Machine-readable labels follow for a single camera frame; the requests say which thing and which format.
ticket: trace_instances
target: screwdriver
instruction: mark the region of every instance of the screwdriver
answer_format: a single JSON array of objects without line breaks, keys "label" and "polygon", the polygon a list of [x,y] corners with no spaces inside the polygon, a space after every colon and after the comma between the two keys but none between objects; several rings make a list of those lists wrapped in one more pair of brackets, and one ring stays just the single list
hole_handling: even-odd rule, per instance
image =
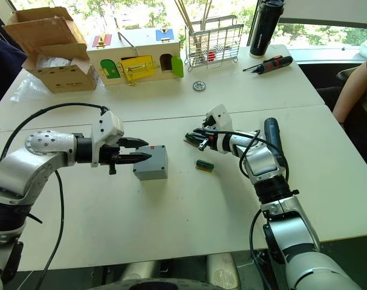
[{"label": "screwdriver", "polygon": [[[274,56],[274,57],[272,57],[271,59],[268,59],[268,60],[263,61],[263,63],[265,63],[265,62],[270,62],[270,61],[275,60],[275,59],[280,59],[281,57],[282,57],[282,56]],[[259,66],[259,65],[253,65],[253,66],[251,66],[251,67],[249,67],[249,68],[244,68],[242,71],[247,71],[248,69],[256,68],[256,67],[257,67],[257,66]]]},{"label": "screwdriver", "polygon": [[270,62],[266,62],[257,66],[257,68],[253,70],[252,73],[256,72],[258,74],[265,74],[269,71],[288,66],[292,63],[292,61],[293,58],[291,56],[281,57],[279,59],[271,60]]}]

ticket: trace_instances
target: small metal disc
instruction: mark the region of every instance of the small metal disc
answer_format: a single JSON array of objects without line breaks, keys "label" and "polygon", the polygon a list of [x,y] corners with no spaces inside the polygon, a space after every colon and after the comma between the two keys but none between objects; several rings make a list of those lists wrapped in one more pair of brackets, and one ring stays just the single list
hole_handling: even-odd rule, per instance
[{"label": "small metal disc", "polygon": [[200,80],[195,82],[193,84],[193,89],[194,91],[197,91],[197,92],[201,92],[203,91],[204,89],[206,89],[206,84],[204,82],[201,82]]}]

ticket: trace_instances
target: black water bottle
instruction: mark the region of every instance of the black water bottle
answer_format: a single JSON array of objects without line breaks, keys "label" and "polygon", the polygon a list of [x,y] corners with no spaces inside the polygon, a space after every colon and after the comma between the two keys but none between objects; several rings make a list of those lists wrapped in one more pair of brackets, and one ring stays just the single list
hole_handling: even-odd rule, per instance
[{"label": "black water bottle", "polygon": [[284,11],[284,0],[262,0],[257,9],[257,18],[253,27],[250,56],[263,57],[280,15]]}]

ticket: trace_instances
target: dish rack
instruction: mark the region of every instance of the dish rack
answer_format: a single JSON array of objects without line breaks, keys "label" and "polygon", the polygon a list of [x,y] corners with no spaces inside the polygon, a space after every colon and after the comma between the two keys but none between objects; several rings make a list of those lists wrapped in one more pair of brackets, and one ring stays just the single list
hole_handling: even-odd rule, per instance
[{"label": "dish rack", "polygon": [[224,60],[238,61],[239,43],[244,24],[237,23],[237,16],[228,15],[192,22],[193,31],[185,27],[186,60],[188,71],[199,66],[215,68]]}]

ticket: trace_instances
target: open cardboard box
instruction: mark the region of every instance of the open cardboard box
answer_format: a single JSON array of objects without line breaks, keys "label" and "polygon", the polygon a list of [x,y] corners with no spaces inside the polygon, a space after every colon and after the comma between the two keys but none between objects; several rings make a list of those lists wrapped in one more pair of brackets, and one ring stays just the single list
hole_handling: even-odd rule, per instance
[{"label": "open cardboard box", "polygon": [[85,43],[72,17],[63,7],[16,11],[3,28],[27,55],[44,45]]},{"label": "open cardboard box", "polygon": [[[62,57],[71,60],[69,66],[37,68],[38,55]],[[99,79],[89,64],[85,43],[47,45],[37,48],[28,56],[22,67],[39,78],[51,92],[88,91],[96,88]]]}]

